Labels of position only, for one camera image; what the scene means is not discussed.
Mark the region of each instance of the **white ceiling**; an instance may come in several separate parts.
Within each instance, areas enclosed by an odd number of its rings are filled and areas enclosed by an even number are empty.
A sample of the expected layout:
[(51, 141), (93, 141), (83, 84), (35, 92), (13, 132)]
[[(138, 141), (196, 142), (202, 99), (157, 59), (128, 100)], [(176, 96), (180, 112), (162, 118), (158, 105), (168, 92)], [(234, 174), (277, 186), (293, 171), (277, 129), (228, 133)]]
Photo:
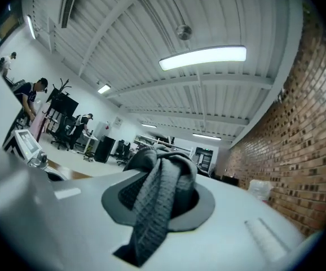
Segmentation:
[[(56, 15), (50, 3), (33, 0), (23, 11), (33, 17), (39, 41), (80, 78), (97, 90), (109, 84), (104, 97), (142, 123), (170, 135), (221, 137), (226, 146), (247, 133), (277, 96), (302, 30), (296, 21), (302, 6), (295, 0), (75, 0), (65, 29), (50, 19)], [(182, 18), (193, 30), (188, 42), (175, 35)], [(246, 46), (246, 61), (166, 72), (158, 64), (217, 45)]]

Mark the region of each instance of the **black office chair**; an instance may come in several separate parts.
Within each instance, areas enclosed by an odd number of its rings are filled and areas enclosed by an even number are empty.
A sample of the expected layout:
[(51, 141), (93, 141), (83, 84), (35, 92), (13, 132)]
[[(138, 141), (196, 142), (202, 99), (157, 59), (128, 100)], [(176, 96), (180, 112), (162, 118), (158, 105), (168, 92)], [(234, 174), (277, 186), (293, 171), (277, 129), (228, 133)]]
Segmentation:
[(121, 159), (123, 157), (123, 148), (124, 148), (124, 140), (121, 139), (120, 141), (118, 141), (118, 146), (113, 156), (115, 156), (117, 159)]
[(123, 147), (123, 156), (120, 158), (119, 161), (117, 161), (118, 165), (126, 165), (127, 162), (129, 161), (130, 157), (130, 143), (128, 145), (124, 145)]
[(67, 150), (69, 149), (67, 143), (71, 138), (68, 136), (68, 130), (66, 130), (68, 125), (67, 122), (67, 117), (62, 115), (60, 118), (59, 127), (54, 134), (55, 140), (50, 142), (51, 144), (57, 143), (58, 150), (60, 149), (60, 146), (64, 146)]

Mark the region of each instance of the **brick wall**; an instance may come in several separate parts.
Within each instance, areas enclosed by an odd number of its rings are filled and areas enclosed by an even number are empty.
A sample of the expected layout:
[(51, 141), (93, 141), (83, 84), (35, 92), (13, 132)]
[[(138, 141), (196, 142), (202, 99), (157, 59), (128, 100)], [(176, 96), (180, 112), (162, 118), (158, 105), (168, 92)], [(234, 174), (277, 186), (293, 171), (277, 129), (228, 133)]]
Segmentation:
[(227, 174), (245, 189), (270, 180), (270, 206), (310, 235), (326, 222), (326, 30), (307, 13), (284, 89), (283, 101), (231, 149)]

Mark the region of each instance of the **black cap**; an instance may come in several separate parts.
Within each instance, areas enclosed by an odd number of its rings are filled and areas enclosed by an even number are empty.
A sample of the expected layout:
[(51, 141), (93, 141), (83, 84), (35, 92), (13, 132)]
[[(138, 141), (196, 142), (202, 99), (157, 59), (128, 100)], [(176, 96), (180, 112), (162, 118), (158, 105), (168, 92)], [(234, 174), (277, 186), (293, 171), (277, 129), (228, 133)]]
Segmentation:
[(48, 87), (48, 80), (46, 78), (42, 77), (38, 82), (41, 82), (41, 84), (45, 85), (45, 88)]

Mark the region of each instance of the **black speaker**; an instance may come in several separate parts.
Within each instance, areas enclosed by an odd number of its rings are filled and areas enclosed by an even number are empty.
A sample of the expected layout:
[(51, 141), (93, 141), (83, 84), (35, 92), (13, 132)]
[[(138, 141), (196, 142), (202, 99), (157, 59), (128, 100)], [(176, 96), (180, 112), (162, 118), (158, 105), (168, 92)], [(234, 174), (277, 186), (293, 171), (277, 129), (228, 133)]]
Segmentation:
[(115, 139), (106, 136), (102, 137), (99, 141), (98, 147), (96, 148), (94, 159), (101, 163), (106, 163), (115, 142)]

